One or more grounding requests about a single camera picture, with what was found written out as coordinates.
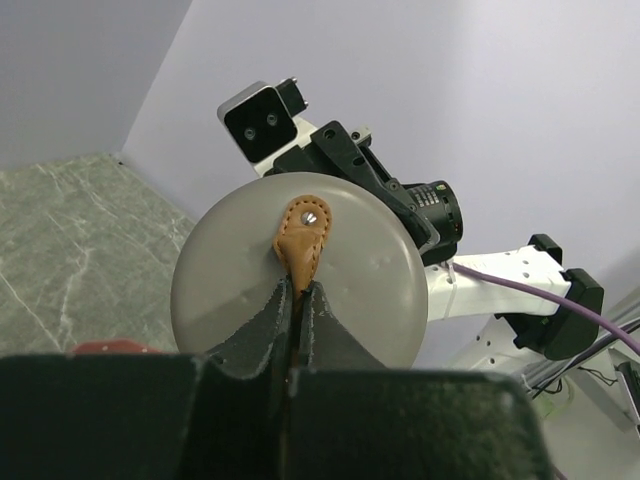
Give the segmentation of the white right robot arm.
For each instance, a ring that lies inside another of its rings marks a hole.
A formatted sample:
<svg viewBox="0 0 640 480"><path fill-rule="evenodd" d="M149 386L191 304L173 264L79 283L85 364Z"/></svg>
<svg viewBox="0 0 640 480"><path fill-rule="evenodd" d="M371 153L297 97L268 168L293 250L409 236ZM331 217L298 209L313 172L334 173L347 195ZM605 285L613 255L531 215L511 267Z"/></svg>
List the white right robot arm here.
<svg viewBox="0 0 640 480"><path fill-rule="evenodd" d="M510 251L461 255L462 215L448 183L401 183L373 154L366 129L347 132L336 122L300 128L260 163L260 175L322 173L372 193L419 249L428 320L489 315L451 368L512 375L532 397L551 393L554 383L573 383L619 429L638 425L639 368L613 344L629 343L639 324L604 319L603 288L587 272L563 268L561 248L549 236L536 234Z"/></svg>

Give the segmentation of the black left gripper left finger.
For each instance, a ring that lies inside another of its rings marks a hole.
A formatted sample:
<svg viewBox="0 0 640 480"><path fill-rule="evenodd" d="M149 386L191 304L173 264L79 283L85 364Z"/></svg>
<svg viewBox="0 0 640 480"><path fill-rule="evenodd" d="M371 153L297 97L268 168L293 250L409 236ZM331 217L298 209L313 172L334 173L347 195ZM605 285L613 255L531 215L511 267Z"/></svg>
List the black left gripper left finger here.
<svg viewBox="0 0 640 480"><path fill-rule="evenodd" d="M200 354L1 361L5 479L275 479L293 293Z"/></svg>

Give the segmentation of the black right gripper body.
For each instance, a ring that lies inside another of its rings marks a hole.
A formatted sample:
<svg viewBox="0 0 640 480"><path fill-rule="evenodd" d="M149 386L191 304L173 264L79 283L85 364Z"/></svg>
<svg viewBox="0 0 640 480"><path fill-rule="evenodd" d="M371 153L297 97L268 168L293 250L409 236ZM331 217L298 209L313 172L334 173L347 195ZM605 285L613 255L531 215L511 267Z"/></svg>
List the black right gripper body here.
<svg viewBox="0 0 640 480"><path fill-rule="evenodd" d="M331 121L310 136L302 147L293 146L278 155L268 176L284 173L318 173L353 183L380 200L409 233L425 265L436 262L436 228L420 211L418 202L400 182L391 177L369 149L358 143L337 121Z"/></svg>

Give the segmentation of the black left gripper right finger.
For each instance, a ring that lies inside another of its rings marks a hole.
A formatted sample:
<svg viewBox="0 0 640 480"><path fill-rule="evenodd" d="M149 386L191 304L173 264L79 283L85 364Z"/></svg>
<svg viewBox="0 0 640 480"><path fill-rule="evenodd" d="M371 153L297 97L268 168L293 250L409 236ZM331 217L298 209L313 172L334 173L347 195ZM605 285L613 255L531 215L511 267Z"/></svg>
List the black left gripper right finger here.
<svg viewBox="0 0 640 480"><path fill-rule="evenodd" d="M290 373L290 479L551 479L518 383L486 371L399 370L369 358L322 285L304 295Z"/></svg>

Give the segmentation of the grey round lid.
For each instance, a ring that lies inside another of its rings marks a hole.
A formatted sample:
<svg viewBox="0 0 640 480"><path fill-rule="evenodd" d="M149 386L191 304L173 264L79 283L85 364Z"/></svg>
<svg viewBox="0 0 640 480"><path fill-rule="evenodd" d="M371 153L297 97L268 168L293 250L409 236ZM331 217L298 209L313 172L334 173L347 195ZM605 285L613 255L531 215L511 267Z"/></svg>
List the grey round lid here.
<svg viewBox="0 0 640 480"><path fill-rule="evenodd" d="M410 367L427 323L427 282L409 233L364 188L321 174L253 181L216 203L174 270L171 324L182 352L230 338L281 279L319 283L338 325L376 360Z"/></svg>

